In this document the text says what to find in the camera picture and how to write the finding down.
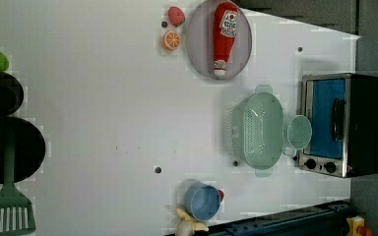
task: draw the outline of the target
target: white table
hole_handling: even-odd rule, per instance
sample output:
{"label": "white table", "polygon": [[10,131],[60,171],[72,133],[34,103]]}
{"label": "white table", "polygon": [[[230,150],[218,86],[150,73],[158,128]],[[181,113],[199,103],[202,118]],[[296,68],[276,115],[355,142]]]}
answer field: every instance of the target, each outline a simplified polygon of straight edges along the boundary
{"label": "white table", "polygon": [[233,167],[225,122],[258,84],[295,114],[303,74],[354,71],[356,37],[244,11],[250,62],[235,79],[212,81],[184,45],[167,55],[158,43],[169,6],[189,21],[201,2],[0,1],[0,49],[27,87],[16,115],[43,128],[49,147],[18,184],[34,203],[36,235],[172,233],[191,180],[225,192],[209,225],[349,198],[348,179],[301,171],[286,156],[269,178]]}

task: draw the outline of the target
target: spatula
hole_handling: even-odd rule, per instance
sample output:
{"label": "spatula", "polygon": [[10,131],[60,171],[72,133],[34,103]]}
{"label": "spatula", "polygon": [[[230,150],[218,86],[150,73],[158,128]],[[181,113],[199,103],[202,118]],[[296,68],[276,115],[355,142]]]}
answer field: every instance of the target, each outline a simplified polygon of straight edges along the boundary
{"label": "spatula", "polygon": [[14,184],[15,135],[8,127],[5,147],[4,186],[0,190],[0,236],[18,236],[33,233],[35,220],[32,202],[17,190]]}

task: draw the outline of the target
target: green cup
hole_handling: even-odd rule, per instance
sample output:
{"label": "green cup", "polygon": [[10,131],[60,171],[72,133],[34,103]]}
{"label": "green cup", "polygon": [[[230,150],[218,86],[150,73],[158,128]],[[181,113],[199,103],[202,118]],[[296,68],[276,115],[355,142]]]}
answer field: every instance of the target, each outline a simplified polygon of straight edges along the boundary
{"label": "green cup", "polygon": [[[297,115],[288,122],[284,130],[283,154],[296,156],[296,151],[308,146],[312,137],[311,122],[303,115]],[[293,154],[287,153],[287,149],[293,149]]]}

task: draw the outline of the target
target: blue bowl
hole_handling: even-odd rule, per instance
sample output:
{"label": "blue bowl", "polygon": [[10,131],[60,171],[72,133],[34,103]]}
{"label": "blue bowl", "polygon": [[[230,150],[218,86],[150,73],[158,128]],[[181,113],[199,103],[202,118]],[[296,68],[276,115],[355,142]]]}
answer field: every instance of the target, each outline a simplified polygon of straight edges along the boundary
{"label": "blue bowl", "polygon": [[185,206],[196,219],[208,220],[220,208],[220,192],[212,186],[197,182],[186,191]]}

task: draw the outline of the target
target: toaster oven window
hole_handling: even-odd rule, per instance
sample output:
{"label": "toaster oven window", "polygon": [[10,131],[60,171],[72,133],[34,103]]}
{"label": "toaster oven window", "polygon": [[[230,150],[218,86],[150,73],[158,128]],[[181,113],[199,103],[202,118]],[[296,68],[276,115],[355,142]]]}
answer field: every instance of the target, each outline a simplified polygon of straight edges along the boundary
{"label": "toaster oven window", "polygon": [[313,81],[311,155],[343,158],[346,80]]}

